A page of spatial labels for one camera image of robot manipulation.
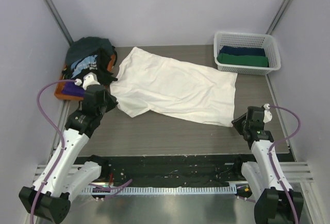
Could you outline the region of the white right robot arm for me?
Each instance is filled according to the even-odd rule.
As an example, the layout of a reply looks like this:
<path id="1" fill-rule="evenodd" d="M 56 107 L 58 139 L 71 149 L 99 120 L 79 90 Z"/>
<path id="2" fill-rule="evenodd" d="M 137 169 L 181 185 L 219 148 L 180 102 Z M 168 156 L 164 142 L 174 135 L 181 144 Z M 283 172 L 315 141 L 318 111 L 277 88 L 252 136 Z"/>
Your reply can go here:
<path id="1" fill-rule="evenodd" d="M 276 155 L 277 143 L 265 130 L 265 124 L 272 119 L 271 108 L 270 104 L 249 106 L 246 113 L 232 121 L 255 158 L 254 162 L 236 164 L 233 174 L 248 182 L 255 198 L 256 223 L 299 223 L 304 198 L 288 182 Z"/>

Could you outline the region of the white t shirt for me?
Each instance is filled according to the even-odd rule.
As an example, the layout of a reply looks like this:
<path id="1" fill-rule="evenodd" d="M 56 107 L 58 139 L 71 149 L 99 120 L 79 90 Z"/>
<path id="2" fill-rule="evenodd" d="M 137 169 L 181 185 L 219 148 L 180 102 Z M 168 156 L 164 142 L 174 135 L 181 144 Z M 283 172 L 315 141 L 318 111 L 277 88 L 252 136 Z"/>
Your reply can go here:
<path id="1" fill-rule="evenodd" d="M 231 127 L 236 73 L 162 57 L 134 47 L 110 92 L 130 117 L 147 111 L 191 122 Z"/>

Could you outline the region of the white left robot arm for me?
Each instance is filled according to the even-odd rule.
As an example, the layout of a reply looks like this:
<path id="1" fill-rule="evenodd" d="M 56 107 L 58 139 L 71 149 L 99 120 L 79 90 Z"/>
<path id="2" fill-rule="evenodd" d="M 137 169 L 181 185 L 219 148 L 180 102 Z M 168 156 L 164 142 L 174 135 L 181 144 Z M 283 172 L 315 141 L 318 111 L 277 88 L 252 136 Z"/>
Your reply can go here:
<path id="1" fill-rule="evenodd" d="M 40 217 L 61 223 L 69 213 L 73 200 L 94 180 L 105 182 L 110 175 L 108 160 L 92 155 L 83 166 L 69 176 L 77 156 L 101 124 L 105 113 L 114 109 L 117 100 L 103 85 L 87 87 L 81 107 L 74 111 L 60 132 L 61 142 L 43 173 L 31 187 L 19 192 L 30 223 Z"/>

